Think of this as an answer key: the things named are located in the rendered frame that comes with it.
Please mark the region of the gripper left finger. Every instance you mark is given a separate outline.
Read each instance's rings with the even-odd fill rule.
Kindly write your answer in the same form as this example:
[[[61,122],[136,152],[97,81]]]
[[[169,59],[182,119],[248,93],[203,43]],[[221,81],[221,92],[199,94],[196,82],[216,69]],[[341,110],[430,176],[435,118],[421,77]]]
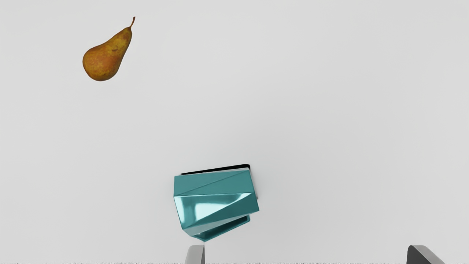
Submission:
[[[185,264],[206,264],[204,245],[192,245],[189,247]]]

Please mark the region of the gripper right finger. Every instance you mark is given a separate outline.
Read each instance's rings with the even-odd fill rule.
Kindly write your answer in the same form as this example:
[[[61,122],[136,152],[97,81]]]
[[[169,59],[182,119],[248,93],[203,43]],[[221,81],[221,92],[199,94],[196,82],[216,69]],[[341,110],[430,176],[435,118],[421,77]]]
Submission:
[[[434,252],[424,245],[410,245],[406,264],[445,264]]]

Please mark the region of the teal faceted mug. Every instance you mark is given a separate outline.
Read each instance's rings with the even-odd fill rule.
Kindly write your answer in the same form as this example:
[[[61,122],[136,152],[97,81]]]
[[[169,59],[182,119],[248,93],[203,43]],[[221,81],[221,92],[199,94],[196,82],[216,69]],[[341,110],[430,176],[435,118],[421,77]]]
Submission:
[[[203,242],[248,223],[259,211],[248,164],[175,176],[174,202],[181,229]]]

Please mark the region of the brown pear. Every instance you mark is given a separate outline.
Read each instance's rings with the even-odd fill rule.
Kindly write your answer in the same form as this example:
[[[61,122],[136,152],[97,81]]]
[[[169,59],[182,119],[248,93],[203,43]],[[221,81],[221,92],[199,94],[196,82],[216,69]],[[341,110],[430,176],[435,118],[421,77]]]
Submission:
[[[131,25],[116,33],[106,42],[90,48],[83,56],[82,65],[86,74],[95,81],[110,80],[118,72],[124,55],[132,40]]]

